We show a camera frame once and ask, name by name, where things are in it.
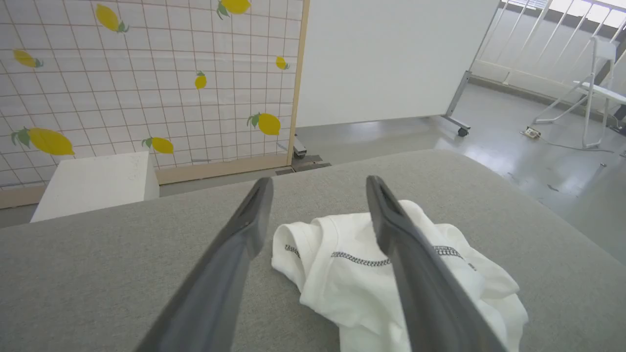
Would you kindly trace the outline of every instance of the black stitching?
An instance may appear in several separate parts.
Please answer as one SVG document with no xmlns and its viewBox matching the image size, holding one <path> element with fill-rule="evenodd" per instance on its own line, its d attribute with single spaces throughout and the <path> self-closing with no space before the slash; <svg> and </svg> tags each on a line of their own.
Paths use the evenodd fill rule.
<svg viewBox="0 0 626 352">
<path fill-rule="evenodd" d="M 453 257 L 459 257 L 463 260 L 465 260 L 463 258 L 463 256 L 461 256 L 461 254 L 459 252 L 456 251 L 456 249 L 452 248 L 452 247 L 448 247 L 448 246 L 433 246 L 433 249 L 435 250 L 435 252 L 437 252 L 437 254 L 441 257 L 443 256 L 453 256 Z M 298 258 L 300 257 L 300 252 L 298 252 L 298 249 L 295 248 L 294 246 L 290 246 L 288 244 L 285 245 L 285 251 L 289 251 L 289 252 L 293 252 L 295 253 Z M 378 267 L 378 266 L 385 266 L 385 265 L 389 265 L 391 264 L 391 260 L 390 259 L 385 259 L 383 261 L 368 261 L 365 259 L 361 259 L 361 258 L 357 258 L 355 256 L 352 256 L 348 253 L 345 252 L 333 252 L 331 254 L 331 257 L 335 257 L 335 258 L 345 258 L 351 262 L 355 262 L 356 264 L 360 264 L 360 265 L 364 265 L 364 266 L 373 266 L 373 267 Z M 476 268 L 468 263 L 469 267 L 474 269 L 474 271 L 476 271 Z"/>
<path fill-rule="evenodd" d="M 365 266 L 385 266 L 391 263 L 390 259 L 385 259 L 383 261 L 367 261 L 365 259 L 351 256 L 350 254 L 345 253 L 345 252 L 333 252 L 331 254 L 331 257 L 346 258 L 347 260 L 355 262 L 356 264 L 365 265 Z"/>
<path fill-rule="evenodd" d="M 452 247 L 448 247 L 448 246 L 433 246 L 433 249 L 440 256 L 454 256 L 454 257 L 459 257 L 461 259 L 464 259 L 463 257 L 461 257 L 461 254 L 459 252 L 457 252 L 456 249 L 454 249 Z"/>
<path fill-rule="evenodd" d="M 298 258 L 300 257 L 300 252 L 298 252 L 298 249 L 288 244 L 285 245 L 285 251 L 293 252 L 298 256 Z"/>
</svg>

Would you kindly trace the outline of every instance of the chair leg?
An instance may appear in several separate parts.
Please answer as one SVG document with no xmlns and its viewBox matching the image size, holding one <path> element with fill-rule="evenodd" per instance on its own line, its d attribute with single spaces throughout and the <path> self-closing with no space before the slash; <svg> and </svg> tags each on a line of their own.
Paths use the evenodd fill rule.
<svg viewBox="0 0 626 352">
<path fill-rule="evenodd" d="M 579 87 L 581 87 L 583 85 L 583 83 L 585 82 L 585 80 L 582 80 L 581 82 L 579 82 L 579 84 L 575 85 L 574 88 L 570 89 L 570 91 L 568 91 L 567 93 L 565 93 L 564 95 L 562 95 L 559 99 L 555 100 L 554 103 L 550 104 L 550 106 L 548 106 L 547 108 L 543 109 L 542 112 L 539 113 L 539 115 L 537 115 L 537 117 L 535 117 L 535 119 L 533 120 L 533 125 L 538 125 L 540 123 L 553 123 L 554 121 L 557 121 L 559 118 L 561 118 L 563 115 L 567 114 L 568 112 L 574 110 L 578 105 L 582 104 L 586 99 L 588 99 L 588 96 L 586 99 L 582 99 L 580 100 L 578 103 L 574 104 L 571 108 L 569 108 L 566 112 L 562 113 L 561 115 L 558 115 L 555 118 L 543 118 L 543 119 L 539 119 L 546 111 L 552 109 L 553 107 L 555 107 L 557 104 L 559 104 L 561 101 L 563 101 L 564 97 L 568 96 L 571 92 L 575 91 L 576 89 L 578 89 Z"/>
<path fill-rule="evenodd" d="M 600 139 L 595 143 L 587 143 L 587 127 L 589 126 L 589 115 L 591 110 L 591 104 L 587 105 L 587 111 L 585 112 L 585 129 L 583 131 L 583 149 L 589 149 L 593 147 L 599 147 L 602 142 L 602 138 L 604 138 L 604 133 L 606 131 L 607 119 L 608 119 L 608 98 L 604 99 L 604 116 L 602 117 L 602 132 L 600 134 Z"/>
</svg>

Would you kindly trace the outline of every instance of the white t-shirt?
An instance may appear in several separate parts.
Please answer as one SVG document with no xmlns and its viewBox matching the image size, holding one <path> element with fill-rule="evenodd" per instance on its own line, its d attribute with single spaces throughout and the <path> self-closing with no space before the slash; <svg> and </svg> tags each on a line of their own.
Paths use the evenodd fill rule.
<svg viewBox="0 0 626 352">
<path fill-rule="evenodd" d="M 517 352 L 528 322 L 517 283 L 459 229 L 434 224 L 413 202 L 399 203 L 504 346 Z M 369 213 L 279 226 L 272 267 L 297 285 L 300 303 L 338 325 L 342 352 L 411 350 L 391 263 L 378 248 Z"/>
</svg>

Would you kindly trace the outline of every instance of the gray fabric surface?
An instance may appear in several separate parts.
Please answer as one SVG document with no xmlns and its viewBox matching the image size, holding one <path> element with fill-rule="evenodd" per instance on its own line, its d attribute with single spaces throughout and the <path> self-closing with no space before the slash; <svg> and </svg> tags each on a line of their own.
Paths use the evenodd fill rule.
<svg viewBox="0 0 626 352">
<path fill-rule="evenodd" d="M 482 165 L 422 151 L 274 178 L 234 351 L 338 351 L 337 328 L 270 266 L 279 224 L 367 210 L 365 177 L 454 224 L 521 286 L 522 351 L 623 351 L 626 267 Z M 252 183 L 0 230 L 0 350 L 131 351 Z"/>
</svg>

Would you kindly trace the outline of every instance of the window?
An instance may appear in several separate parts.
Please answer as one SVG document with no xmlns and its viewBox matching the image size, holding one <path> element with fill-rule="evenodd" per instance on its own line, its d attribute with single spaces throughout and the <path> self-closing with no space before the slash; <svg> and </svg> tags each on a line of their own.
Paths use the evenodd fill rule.
<svg viewBox="0 0 626 352">
<path fill-rule="evenodd" d="M 546 7 L 548 0 L 529 0 L 528 5 L 526 5 L 530 9 L 543 9 Z M 516 4 L 519 6 L 524 6 L 526 1 L 524 0 L 509 0 L 509 4 Z"/>
<path fill-rule="evenodd" d="M 509 4 L 524 6 L 525 0 L 509 0 Z M 548 4 L 548 0 L 529 0 L 527 7 L 529 9 L 543 9 Z M 592 6 L 591 1 L 587 0 L 553 0 L 550 9 L 572 16 L 583 16 L 587 14 L 587 19 L 596 23 L 604 20 L 603 26 L 618 28 L 626 20 L 626 0 L 603 0 L 600 4 L 595 3 Z"/>
</svg>

